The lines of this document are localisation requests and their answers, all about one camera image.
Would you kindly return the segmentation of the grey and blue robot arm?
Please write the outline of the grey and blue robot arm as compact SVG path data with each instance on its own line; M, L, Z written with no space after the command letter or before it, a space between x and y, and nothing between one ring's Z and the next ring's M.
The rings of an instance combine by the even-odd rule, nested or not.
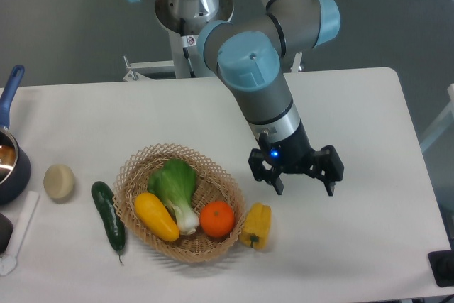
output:
M265 14L240 25L231 21L232 0L155 0L154 12L170 35L175 74L216 75L235 97L258 143L248 158L253 177L281 193L281 174L305 174L333 194L343 163L333 146L310 146L281 62L334 39L338 7L334 0L261 2Z

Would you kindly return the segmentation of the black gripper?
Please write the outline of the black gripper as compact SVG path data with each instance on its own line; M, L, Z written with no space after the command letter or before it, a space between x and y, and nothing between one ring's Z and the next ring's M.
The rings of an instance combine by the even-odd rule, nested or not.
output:
M250 151L250 170L257 182L264 181L278 195L284 190L282 173L301 174L309 170L307 175L321 181L330 197L334 195L336 183L343 179L344 164L335 147L327 145L314 150L302 122L292 135L277 142L272 142L265 132L261 133L258 145L260 149ZM265 161L271 165L270 169L264 166Z

